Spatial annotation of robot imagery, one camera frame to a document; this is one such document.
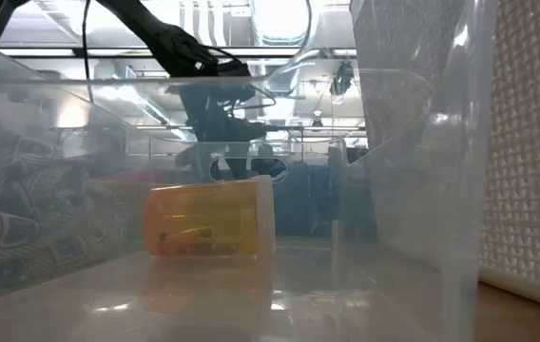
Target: wooden table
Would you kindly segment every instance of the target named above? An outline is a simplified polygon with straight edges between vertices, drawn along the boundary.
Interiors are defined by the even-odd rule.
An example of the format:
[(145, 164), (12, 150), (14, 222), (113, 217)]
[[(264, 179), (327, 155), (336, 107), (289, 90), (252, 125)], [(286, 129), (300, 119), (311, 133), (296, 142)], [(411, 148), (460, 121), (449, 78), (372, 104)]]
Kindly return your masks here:
[(477, 342), (540, 342), (540, 304), (479, 284)]

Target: striped cushion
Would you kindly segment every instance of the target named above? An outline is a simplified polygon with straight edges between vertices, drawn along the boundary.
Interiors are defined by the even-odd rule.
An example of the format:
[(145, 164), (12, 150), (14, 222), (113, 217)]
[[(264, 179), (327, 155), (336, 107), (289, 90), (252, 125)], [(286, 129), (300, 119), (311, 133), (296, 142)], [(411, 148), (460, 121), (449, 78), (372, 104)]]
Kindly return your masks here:
[(85, 266), (118, 251), (125, 206), (87, 168), (0, 124), (0, 287)]

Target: clear plastic bin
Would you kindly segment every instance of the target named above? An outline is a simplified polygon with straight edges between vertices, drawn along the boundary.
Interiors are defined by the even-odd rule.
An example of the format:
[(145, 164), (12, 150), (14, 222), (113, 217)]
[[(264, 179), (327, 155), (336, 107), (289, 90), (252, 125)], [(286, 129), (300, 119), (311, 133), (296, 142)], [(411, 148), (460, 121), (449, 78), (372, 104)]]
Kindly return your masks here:
[[(448, 1), (420, 2), (429, 16), (418, 24), (449, 37), (441, 48), (418, 42), (445, 62), (425, 74), (415, 58), (366, 60), (377, 29), (410, 42), (399, 26), (365, 24), (388, 3), (405, 6), (351, 8), (375, 149), (349, 164), (341, 140), (285, 142), (273, 157), (285, 165), (273, 183), (276, 247), (262, 262), (151, 256), (142, 229), (150, 189), (213, 183), (214, 160), (267, 159), (255, 142), (156, 139), (112, 115), (128, 110), (119, 100), (93, 105), (86, 84), (44, 80), (0, 55), (0, 339), (472, 340), (495, 4), (451, 1), (443, 27)], [(402, 23), (413, 12), (389, 13)], [(266, 81), (91, 88), (169, 97)], [(177, 161), (188, 148), (192, 161)]]

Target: black cable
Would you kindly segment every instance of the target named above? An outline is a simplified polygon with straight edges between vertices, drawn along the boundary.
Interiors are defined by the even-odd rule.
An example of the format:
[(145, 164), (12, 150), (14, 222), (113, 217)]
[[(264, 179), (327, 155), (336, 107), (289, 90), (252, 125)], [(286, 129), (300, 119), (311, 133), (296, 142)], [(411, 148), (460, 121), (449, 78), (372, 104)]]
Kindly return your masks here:
[[(231, 58), (234, 61), (239, 61), (239, 59), (235, 55), (231, 54), (230, 52), (228, 52), (228, 51), (226, 51), (226, 50), (224, 50), (224, 49), (222, 49), (220, 47), (211, 47), (211, 46), (206, 46), (206, 45), (203, 45), (202, 47), (210, 49), (210, 50), (217, 51), (217, 52)], [(272, 94), (270, 94), (269, 92), (267, 92), (265, 90), (260, 89), (257, 86), (254, 86), (254, 85), (251, 85), (251, 86), (254, 89), (256, 89), (259, 93), (264, 95), (266, 98), (272, 100), (272, 103), (271, 104), (253, 104), (253, 105), (246, 105), (246, 106), (242, 106), (242, 107), (235, 107), (234, 104), (232, 104), (232, 109), (231, 109), (232, 111), (234, 109), (262, 109), (262, 108), (266, 108), (266, 107), (273, 106), (273, 105), (277, 104), (277, 99), (275, 99), (275, 97)]]
[(83, 50), (83, 59), (84, 59), (84, 73), (87, 76), (88, 98), (90, 99), (90, 102), (94, 104), (95, 101), (92, 95), (92, 87), (90, 86), (90, 65), (88, 63), (88, 43), (87, 43), (88, 10), (90, 10), (90, 0), (86, 0), (84, 4), (84, 14), (82, 17), (82, 50)]

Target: patterned fabric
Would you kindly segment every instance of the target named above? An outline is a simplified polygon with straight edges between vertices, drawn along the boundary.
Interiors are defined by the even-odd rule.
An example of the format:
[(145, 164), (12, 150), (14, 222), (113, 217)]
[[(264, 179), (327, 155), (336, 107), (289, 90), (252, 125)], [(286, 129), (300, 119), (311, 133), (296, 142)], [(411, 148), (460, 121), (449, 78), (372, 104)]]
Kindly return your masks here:
[(540, 0), (501, 1), (481, 276), (540, 301)]
[(0, 288), (115, 254), (125, 206), (87, 168), (0, 124)]

